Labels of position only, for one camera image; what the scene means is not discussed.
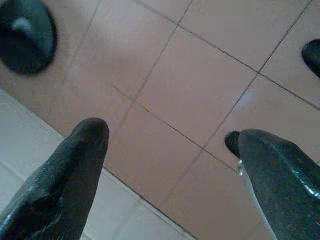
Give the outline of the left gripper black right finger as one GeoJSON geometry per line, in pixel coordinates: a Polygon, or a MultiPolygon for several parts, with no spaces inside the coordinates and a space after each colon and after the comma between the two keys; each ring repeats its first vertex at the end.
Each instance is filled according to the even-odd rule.
{"type": "Polygon", "coordinates": [[[295,143],[263,130],[232,131],[224,143],[272,237],[318,240],[320,167],[295,143]]]}

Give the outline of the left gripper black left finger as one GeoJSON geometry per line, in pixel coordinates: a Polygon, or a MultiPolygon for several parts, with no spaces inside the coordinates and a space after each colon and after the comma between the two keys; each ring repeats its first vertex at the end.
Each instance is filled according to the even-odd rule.
{"type": "Polygon", "coordinates": [[[80,122],[0,215],[3,240],[79,240],[108,151],[105,120],[80,122]]]}

